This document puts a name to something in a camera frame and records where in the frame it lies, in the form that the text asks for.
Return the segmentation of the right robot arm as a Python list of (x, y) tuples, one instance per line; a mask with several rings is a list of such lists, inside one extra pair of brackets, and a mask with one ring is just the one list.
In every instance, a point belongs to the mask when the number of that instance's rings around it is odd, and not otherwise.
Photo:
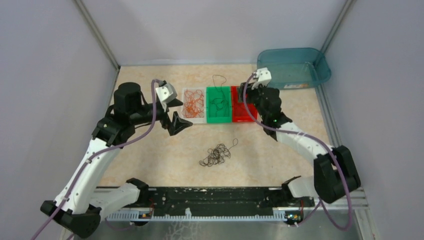
[(302, 197), (320, 198), (331, 204), (361, 186), (351, 151), (344, 145), (326, 144), (302, 131), (282, 112), (278, 89), (265, 86), (253, 89), (243, 82), (236, 87), (236, 94), (239, 103), (256, 109), (262, 119), (259, 125), (268, 136), (295, 150), (313, 167), (311, 176), (294, 176), (281, 185), (284, 204), (295, 206)]

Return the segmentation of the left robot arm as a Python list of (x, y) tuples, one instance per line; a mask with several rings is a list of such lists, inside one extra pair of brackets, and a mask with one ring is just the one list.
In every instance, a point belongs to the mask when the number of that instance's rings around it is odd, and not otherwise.
[(103, 197), (94, 198), (94, 192), (105, 171), (126, 146), (139, 140), (136, 127), (146, 125), (148, 130), (156, 122), (170, 136), (192, 126), (177, 112), (169, 109), (182, 106), (176, 89), (164, 80), (154, 79), (150, 84), (152, 102), (147, 102), (141, 86), (125, 82), (113, 93), (113, 103), (94, 128), (89, 145), (79, 166), (63, 190), (53, 200), (41, 205), (41, 212), (49, 222), (56, 222), (70, 231), (72, 237), (88, 238), (101, 222), (123, 207), (153, 204), (149, 185), (137, 178), (128, 179), (122, 186)]

